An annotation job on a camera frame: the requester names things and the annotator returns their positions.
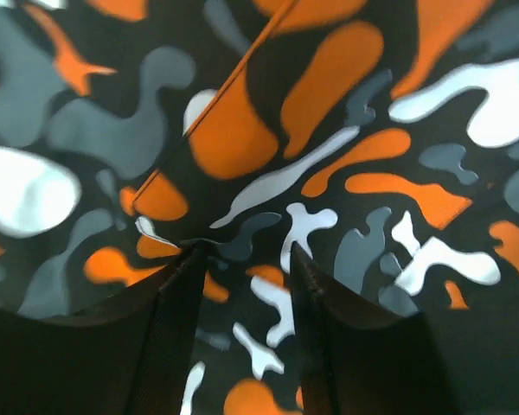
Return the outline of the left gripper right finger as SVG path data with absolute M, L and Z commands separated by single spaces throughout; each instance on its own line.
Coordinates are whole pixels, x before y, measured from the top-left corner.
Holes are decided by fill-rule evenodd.
M 299 243 L 290 292 L 306 414 L 452 414 L 443 361 L 421 314 L 404 318 L 348 290 Z

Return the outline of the orange camouflage shorts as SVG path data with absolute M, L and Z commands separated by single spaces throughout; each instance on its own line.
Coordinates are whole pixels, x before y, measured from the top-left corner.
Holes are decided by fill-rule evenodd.
M 519 414 L 519 1 L 0 1 L 0 310 L 202 245 L 177 414 L 306 414 L 293 243 Z

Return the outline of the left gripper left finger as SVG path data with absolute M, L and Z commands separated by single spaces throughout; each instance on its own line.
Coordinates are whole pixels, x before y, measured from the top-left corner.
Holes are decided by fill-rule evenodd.
M 71 316 L 0 310 L 0 414 L 177 414 L 206 249 Z

